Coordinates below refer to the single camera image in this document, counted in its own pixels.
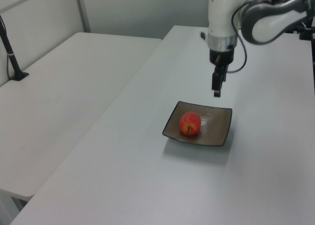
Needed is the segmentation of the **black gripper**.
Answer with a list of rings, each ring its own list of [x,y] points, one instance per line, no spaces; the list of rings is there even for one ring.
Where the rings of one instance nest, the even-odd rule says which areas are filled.
[[[214,97],[220,97],[222,82],[226,81],[228,66],[234,60],[234,47],[228,46],[226,51],[215,51],[210,49],[209,54],[210,62],[215,65],[212,74],[212,90],[214,91]]]

